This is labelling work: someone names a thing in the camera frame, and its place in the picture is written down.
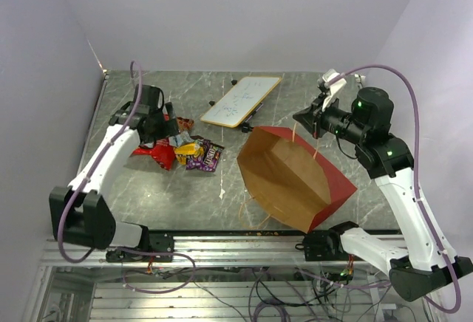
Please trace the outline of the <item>white blue snack wrapper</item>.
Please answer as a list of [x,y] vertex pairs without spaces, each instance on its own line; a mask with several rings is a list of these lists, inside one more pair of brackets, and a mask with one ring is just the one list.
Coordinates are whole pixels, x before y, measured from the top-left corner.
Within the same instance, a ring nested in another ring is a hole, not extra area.
[[169,145],[175,148],[179,148],[192,142],[194,142],[194,139],[187,131],[169,137]]

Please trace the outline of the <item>aluminium mounting rail frame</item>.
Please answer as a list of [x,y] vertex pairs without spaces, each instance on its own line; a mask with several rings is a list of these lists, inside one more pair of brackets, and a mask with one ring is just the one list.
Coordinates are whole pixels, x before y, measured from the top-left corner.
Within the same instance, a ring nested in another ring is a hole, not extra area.
[[165,234],[175,254],[113,263],[105,251],[65,261],[46,243],[35,321],[444,321],[406,302],[387,277],[352,258],[308,261],[302,235]]

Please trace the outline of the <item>small whiteboard with yellow frame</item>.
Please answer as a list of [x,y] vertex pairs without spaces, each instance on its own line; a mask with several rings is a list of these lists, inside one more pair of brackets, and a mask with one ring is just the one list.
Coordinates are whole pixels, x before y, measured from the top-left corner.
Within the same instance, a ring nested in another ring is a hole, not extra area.
[[281,77],[246,76],[218,100],[200,120],[212,125],[236,128],[281,81]]

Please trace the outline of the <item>yellow m&m's candy packet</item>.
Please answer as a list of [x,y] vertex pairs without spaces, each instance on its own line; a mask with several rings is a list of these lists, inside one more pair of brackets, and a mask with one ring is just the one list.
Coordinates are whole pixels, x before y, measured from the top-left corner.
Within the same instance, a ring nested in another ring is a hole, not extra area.
[[204,148],[199,143],[196,143],[196,142],[188,143],[180,147],[174,148],[174,153],[177,156],[181,156],[181,157],[198,157],[204,154],[204,152],[205,152]]

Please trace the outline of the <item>brown m&m's candy packet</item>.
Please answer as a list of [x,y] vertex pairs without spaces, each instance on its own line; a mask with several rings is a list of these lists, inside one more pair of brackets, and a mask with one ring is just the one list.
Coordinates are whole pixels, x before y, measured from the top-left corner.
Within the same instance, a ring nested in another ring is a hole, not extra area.
[[205,140],[204,145],[205,152],[200,169],[205,172],[215,172],[220,161],[222,152],[225,148],[209,140]]

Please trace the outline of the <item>red brown paper bag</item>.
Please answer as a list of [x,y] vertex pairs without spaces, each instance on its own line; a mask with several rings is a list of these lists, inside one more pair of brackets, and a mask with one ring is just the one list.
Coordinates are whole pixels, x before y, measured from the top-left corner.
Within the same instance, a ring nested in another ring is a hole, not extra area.
[[252,199],[270,217],[303,233],[319,226],[357,191],[289,128],[255,127],[236,160]]

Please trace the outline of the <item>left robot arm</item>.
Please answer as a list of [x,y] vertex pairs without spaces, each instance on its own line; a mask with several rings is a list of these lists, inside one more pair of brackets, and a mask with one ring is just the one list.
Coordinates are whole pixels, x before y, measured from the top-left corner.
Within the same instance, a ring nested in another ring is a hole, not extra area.
[[164,101],[163,91],[156,86],[137,86],[133,100],[111,116],[101,144],[83,170],[67,186],[51,191],[56,241],[96,250],[124,247],[131,259],[144,260],[151,250],[149,229],[117,221],[107,199],[134,151],[149,152],[159,141],[178,133],[173,106]]

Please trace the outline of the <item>purple candy packet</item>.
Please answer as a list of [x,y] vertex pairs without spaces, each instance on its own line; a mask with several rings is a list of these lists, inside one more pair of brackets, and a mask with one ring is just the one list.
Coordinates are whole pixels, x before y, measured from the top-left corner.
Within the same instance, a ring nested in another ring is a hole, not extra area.
[[205,172],[213,172],[214,169],[211,165],[205,163],[205,155],[199,156],[187,156],[186,157],[186,170],[198,169]]

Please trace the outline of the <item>red cookie snack bag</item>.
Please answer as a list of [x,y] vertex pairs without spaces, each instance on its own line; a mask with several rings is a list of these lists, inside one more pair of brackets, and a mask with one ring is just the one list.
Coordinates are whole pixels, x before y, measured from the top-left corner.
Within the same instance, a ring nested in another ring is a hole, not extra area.
[[[194,127],[194,121],[192,119],[178,117],[177,123],[180,132],[190,131]],[[155,144],[141,145],[136,148],[133,155],[149,156],[151,157],[162,169],[167,171],[171,170],[171,167],[176,160],[174,148],[169,144],[169,139],[165,138],[158,140]]]

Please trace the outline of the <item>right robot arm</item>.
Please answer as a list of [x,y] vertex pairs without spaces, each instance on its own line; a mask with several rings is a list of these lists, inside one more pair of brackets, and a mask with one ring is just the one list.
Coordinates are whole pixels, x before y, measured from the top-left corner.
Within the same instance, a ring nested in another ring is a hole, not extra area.
[[394,104],[382,89],[360,89],[350,112],[321,93],[293,119],[315,138],[331,133],[355,146],[355,159],[387,199],[406,248],[387,244],[353,222],[333,227],[327,254],[336,260],[352,254],[388,276],[406,301],[415,301],[472,273],[472,261],[459,256],[441,233],[415,184],[415,160],[407,144],[390,134]]

